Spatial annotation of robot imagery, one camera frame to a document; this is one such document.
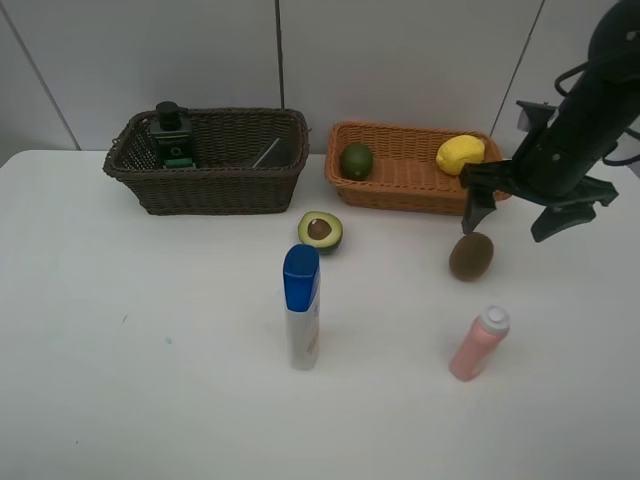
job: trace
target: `dark wicker basket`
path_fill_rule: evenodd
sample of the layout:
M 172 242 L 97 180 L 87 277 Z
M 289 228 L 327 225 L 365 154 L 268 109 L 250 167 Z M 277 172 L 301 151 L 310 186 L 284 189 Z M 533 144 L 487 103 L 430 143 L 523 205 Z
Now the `dark wicker basket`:
M 104 172 L 124 183 L 153 215 L 241 215 L 283 212 L 309 154 L 309 130 L 294 110 L 189 110 L 196 169 L 163 169 L 150 134 L 155 112 L 133 117 L 114 140 Z M 276 138 L 293 150 L 293 163 L 250 168 Z

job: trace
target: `lemon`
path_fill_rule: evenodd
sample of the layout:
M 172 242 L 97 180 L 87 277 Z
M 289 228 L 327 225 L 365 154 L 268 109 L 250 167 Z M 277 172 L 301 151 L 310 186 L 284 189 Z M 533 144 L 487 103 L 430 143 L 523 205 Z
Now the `lemon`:
M 484 142 L 471 135 L 450 138 L 438 149 L 436 163 L 449 175 L 460 175 L 465 163 L 482 163 Z

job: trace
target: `wicker basket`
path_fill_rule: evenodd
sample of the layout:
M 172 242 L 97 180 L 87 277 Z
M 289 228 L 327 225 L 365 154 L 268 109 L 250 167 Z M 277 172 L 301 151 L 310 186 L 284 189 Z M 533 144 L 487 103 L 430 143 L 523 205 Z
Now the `wicker basket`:
M 463 134 L 485 143 L 485 161 L 502 160 L 495 142 L 478 132 L 344 122 L 331 131 L 325 175 L 349 205 L 462 215 L 465 190 L 458 177 L 438 168 L 435 158 L 443 142 Z M 373 151 L 373 172 L 363 182 L 347 180 L 340 173 L 340 155 L 352 143 L 363 143 Z M 496 200 L 508 197 L 496 193 Z
M 163 169 L 149 131 L 155 112 L 133 117 L 107 154 L 104 172 L 133 191 L 153 215 L 283 212 L 309 153 L 309 130 L 294 110 L 189 110 L 196 169 Z M 265 146 L 285 139 L 293 163 L 250 168 Z

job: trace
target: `pink spray bottle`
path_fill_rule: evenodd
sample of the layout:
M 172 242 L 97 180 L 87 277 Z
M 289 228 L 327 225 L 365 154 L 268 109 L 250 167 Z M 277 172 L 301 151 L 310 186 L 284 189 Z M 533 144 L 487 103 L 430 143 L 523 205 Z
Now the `pink spray bottle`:
M 458 380 L 473 380 L 484 368 L 498 344 L 509 333 L 509 314 L 494 305 L 486 308 L 471 324 L 471 329 L 449 364 Z

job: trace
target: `lime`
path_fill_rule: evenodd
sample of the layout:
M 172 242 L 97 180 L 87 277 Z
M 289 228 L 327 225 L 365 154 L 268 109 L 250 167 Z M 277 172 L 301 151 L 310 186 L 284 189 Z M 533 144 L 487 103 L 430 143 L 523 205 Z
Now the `lime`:
M 349 180 L 364 180 L 371 170 L 373 170 L 373 153 L 362 143 L 352 143 L 340 155 L 340 171 Z

